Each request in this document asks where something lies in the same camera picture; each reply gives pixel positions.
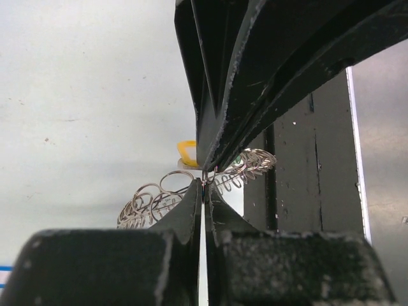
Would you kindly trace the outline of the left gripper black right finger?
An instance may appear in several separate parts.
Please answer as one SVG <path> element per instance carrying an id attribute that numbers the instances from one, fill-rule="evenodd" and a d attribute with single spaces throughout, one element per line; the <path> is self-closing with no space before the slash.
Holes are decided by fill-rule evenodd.
<path id="1" fill-rule="evenodd" d="M 205 188 L 210 305 L 396 305 L 372 246 L 358 235 L 260 231 Z"/>

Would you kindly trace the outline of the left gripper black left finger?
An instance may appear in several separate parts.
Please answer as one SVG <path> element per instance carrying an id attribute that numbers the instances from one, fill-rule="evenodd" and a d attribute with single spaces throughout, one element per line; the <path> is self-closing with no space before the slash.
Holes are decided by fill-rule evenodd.
<path id="1" fill-rule="evenodd" d="M 148 229 L 49 229 L 22 248 L 2 305 L 197 305 L 201 182 Z"/>

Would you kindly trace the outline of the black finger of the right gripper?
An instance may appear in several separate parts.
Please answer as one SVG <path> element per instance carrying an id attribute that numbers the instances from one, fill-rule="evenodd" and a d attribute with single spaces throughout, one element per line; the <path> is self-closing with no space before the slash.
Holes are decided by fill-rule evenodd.
<path id="1" fill-rule="evenodd" d="M 254 1 L 176 1 L 175 30 L 196 118 L 197 162 L 224 169 L 254 138 L 242 66 Z"/>
<path id="2" fill-rule="evenodd" d="M 406 1 L 251 1 L 221 107 L 203 121 L 204 170 L 225 169 L 306 95 L 406 38 Z"/>

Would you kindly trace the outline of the brass key with tan tag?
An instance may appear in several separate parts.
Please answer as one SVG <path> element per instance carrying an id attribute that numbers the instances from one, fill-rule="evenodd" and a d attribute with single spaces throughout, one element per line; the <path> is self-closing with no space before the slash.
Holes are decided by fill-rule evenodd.
<path id="1" fill-rule="evenodd" d="M 196 141 L 185 140 L 178 142 L 177 150 L 180 155 L 179 163 L 183 167 L 198 168 L 198 162 L 196 160 Z"/>

